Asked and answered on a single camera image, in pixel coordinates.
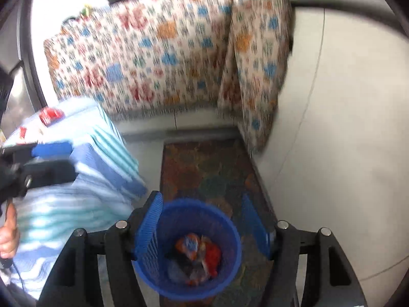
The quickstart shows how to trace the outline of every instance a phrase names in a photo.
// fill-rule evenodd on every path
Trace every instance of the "floor mat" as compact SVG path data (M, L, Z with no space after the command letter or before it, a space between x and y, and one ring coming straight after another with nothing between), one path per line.
M245 232L241 198L247 193L264 224L271 228L275 217L269 210L252 162L240 139L185 142L164 147L161 188L165 201L191 197L212 204L231 218L242 237L242 264L234 281L216 297L181 303L161 297L162 307L258 306L272 267Z

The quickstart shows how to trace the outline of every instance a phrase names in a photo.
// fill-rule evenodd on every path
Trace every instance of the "black metal bracket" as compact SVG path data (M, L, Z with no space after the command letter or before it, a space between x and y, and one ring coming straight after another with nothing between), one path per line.
M97 255L106 255L111 294L116 307L146 307L134 273L134 237L158 192L145 206L106 231L76 229L58 257L38 307L102 307ZM259 307L293 306L300 254L308 255L301 307L366 306L358 279L334 234L300 231L285 221L275 227L271 259L275 261Z
M33 161L31 151L36 145L0 148L0 204L24 196L28 189L75 180L75 167L68 159Z

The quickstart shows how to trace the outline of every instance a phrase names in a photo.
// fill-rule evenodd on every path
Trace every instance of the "floral patterned fabric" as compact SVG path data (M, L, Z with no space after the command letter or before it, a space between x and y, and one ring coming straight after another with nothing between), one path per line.
M95 98L114 120L218 104L260 148L286 69L286 8L128 0L94 10L44 42L54 89L59 99Z
M250 150L267 142L290 48L290 0L233 6L218 107L238 118Z

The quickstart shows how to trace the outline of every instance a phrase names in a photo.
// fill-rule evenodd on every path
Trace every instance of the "finger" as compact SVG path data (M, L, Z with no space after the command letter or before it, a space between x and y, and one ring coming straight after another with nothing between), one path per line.
M0 253L0 257L3 259L12 259L14 256L16 256L17 253L17 248L13 250L11 253Z
M17 234L16 229L11 229L8 227L0 227L0 245L12 241Z
M5 258L4 256L2 256L2 254L12 254L13 251L17 251L17 247L18 244L20 242L20 233L17 232L17 235L15 237L15 239L13 241L7 242L3 245L0 245L0 256Z
M12 202L10 202L7 207L6 221L4 223L4 226L11 229L17 228L17 212Z

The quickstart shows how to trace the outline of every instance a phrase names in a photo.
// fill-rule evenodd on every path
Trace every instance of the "striped fabric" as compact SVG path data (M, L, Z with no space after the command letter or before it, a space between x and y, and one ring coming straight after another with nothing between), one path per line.
M65 118L47 128L43 141L72 142L70 159L78 177L71 184L30 190L25 198L14 201L21 231L14 261L26 292L35 299L73 230L101 231L127 219L132 203L146 193L138 162L95 101L71 98L57 107ZM37 118L33 116L25 124ZM14 133L7 144L17 137ZM12 282L21 287L16 273Z

